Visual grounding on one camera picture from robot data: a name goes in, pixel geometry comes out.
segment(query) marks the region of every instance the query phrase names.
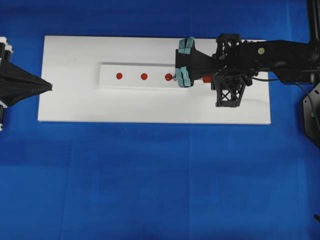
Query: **screw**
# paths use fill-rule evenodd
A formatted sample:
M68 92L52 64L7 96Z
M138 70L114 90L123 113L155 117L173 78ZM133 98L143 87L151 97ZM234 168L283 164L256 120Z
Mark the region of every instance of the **screw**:
M260 48L258 49L258 54L262 55L262 54L264 54L264 53L265 53L265 49L264 49L263 47L260 47Z

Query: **white board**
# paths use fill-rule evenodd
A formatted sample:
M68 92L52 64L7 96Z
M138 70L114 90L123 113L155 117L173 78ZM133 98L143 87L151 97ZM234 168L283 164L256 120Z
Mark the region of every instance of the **white board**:
M42 78L53 91L40 95L38 120L49 122L133 122L270 124L269 85L255 81L240 107L215 107L210 84L183 90L105 89L101 65L174 65L180 38L46 36ZM211 56L214 39L196 39ZM266 79L261 73L258 77Z

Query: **black wire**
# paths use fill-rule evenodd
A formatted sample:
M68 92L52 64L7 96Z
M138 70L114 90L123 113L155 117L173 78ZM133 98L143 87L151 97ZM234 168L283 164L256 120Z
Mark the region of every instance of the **black wire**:
M252 79L257 80L257 81L261 81L261 82L273 82L273 81L279 81L279 79L278 79L278 78L262 79L262 78L252 77Z
M312 102L309 93L308 93L302 86L300 86L299 84L296 84L296 85L297 85L302 91L304 91L304 93L308 96L309 101L310 101L310 104L311 104L312 111L313 111L313 113L314 113L314 115L315 115L316 124L317 124L317 126L318 126L319 131L320 131L320 124L319 124L318 116L317 116L317 113L316 113L315 108L314 108L314 103Z

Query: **red ball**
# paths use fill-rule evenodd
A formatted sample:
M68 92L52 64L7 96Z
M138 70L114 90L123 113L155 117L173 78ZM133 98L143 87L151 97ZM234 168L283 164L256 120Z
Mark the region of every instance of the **red ball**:
M123 77L123 75L122 75L122 73L121 72L118 72L117 74L116 74L116 79L122 79L122 77Z
M167 81L170 81L173 77L172 77L172 74L171 73L167 73L165 76L164 76L165 80Z
M141 74L141 79L142 80L147 80L147 78L148 78L148 75L146 73L142 73Z
M202 81L203 81L205 84L209 84L209 83L211 83L212 79L213 79L213 76L212 76L212 75L208 75L208 76L204 76L204 77L202 78Z

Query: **blue background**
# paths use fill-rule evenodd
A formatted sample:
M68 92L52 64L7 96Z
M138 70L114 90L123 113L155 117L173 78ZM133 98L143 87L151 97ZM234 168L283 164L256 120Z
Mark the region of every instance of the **blue background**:
M304 0L11 0L0 16L39 76L45 35L309 41ZM39 97L21 101L0 134L0 239L320 239L303 97L270 83L260 126L38 122Z

